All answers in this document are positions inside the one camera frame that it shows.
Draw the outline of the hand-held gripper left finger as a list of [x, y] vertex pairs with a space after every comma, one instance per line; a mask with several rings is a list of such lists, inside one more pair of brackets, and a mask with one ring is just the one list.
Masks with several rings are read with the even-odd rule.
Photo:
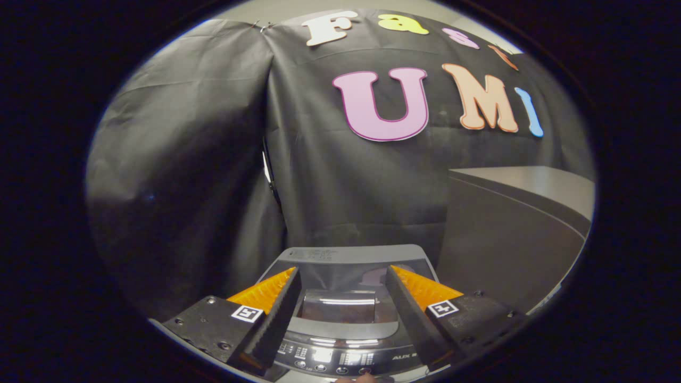
[[277, 356], [302, 291], [291, 267], [231, 298], [206, 296], [160, 329], [189, 351], [239, 376], [263, 376]]

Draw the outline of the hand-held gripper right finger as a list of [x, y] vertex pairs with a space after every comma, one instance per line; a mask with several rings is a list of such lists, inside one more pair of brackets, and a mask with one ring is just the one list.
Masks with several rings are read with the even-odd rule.
[[387, 267], [385, 287], [418, 358], [430, 371], [481, 358], [528, 320], [520, 310], [483, 293], [464, 294], [397, 265]]

